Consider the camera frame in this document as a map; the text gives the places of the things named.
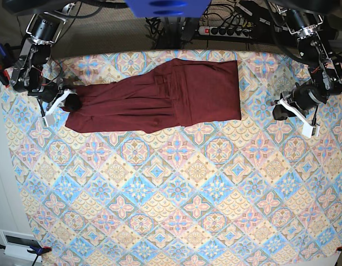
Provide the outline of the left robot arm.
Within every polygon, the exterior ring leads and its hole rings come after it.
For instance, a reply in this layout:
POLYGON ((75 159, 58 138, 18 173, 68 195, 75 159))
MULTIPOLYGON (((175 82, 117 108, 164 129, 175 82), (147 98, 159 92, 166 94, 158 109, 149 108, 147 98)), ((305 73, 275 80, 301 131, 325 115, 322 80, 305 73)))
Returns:
POLYGON ((279 10, 271 16, 271 34, 277 47, 288 57, 308 67, 310 80, 296 84, 291 91, 284 91, 280 99, 271 102, 274 106, 273 119, 286 120, 299 117, 302 121, 309 110, 326 104, 331 96, 342 94, 342 68, 340 57, 333 52, 325 38, 321 26, 323 17, 294 9, 279 10), (292 54, 277 39, 275 27, 287 27, 292 37, 296 37, 300 57, 292 54))

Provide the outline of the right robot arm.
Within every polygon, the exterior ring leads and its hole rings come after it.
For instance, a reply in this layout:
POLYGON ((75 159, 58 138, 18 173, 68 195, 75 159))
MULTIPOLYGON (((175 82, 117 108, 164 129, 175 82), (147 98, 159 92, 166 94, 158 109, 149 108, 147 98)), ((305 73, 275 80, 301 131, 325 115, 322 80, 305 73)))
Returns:
POLYGON ((63 71, 53 79, 44 77, 43 65, 51 59, 51 48, 57 42, 67 19, 64 15, 74 8, 68 3, 56 12, 43 12, 32 16, 27 28, 20 55, 16 61, 11 87, 18 93, 26 92, 37 99, 42 116, 56 108, 77 111, 82 107, 76 90, 64 84, 63 71))

